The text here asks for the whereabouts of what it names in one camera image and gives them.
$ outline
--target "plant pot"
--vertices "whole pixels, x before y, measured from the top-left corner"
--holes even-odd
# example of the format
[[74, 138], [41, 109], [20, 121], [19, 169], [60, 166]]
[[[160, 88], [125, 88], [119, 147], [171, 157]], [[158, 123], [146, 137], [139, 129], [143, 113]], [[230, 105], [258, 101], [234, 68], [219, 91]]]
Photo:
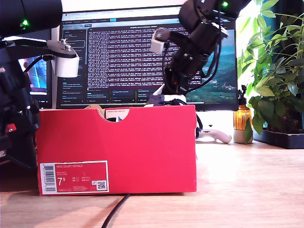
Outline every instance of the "plant pot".
[[285, 134], [263, 130], [259, 135], [253, 130], [253, 139], [285, 149], [304, 149], [304, 134]]

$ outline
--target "computer monitor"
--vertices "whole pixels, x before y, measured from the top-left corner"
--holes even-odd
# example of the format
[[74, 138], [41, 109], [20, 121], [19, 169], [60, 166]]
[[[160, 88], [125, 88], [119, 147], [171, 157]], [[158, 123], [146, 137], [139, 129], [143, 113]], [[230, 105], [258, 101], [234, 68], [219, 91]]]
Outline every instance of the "computer monitor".
[[[31, 38], [34, 40], [50, 40], [51, 30], [32, 32], [17, 37], [8, 37], [6, 39]], [[19, 59], [22, 70], [34, 61], [37, 57]], [[40, 108], [52, 107], [52, 84], [51, 84], [51, 63], [44, 60], [38, 61], [29, 71], [28, 76], [31, 81], [31, 95], [37, 100]]]
[[[181, 6], [65, 12], [60, 38], [80, 57], [77, 78], [59, 78], [57, 108], [143, 106], [163, 84], [162, 55], [152, 53], [151, 39], [159, 27], [187, 34], [179, 22]], [[190, 92], [196, 110], [236, 110], [237, 61], [235, 21], [224, 19], [229, 38], [223, 40], [219, 68], [206, 86]], [[166, 63], [178, 47], [170, 45]], [[197, 75], [191, 85], [205, 79]]]

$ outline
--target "red shoebox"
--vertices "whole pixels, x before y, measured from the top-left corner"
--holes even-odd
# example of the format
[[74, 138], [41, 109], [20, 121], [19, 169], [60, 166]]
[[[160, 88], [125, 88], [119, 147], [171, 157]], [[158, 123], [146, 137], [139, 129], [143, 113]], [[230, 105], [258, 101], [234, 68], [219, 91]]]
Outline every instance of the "red shoebox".
[[40, 112], [40, 195], [196, 191], [193, 105]]

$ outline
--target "wooden desk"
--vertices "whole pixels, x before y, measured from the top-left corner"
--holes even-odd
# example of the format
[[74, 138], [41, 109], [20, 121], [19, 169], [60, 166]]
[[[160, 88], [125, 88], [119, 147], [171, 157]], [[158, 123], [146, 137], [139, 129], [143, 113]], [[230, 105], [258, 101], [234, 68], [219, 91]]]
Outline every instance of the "wooden desk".
[[[304, 227], [304, 150], [201, 142], [197, 156], [197, 192], [133, 195], [109, 227]], [[0, 171], [1, 228], [99, 228], [122, 198], [41, 197], [35, 173]]]

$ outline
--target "amber glass bottle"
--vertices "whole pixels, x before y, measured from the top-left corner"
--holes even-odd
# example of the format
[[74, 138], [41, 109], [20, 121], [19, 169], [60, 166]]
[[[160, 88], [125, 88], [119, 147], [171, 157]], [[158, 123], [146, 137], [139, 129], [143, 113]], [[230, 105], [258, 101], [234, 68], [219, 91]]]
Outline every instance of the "amber glass bottle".
[[245, 143], [245, 127], [248, 118], [252, 126], [251, 110], [246, 106], [245, 92], [246, 87], [242, 85], [242, 90], [238, 91], [238, 111], [233, 113], [233, 141], [235, 143]]

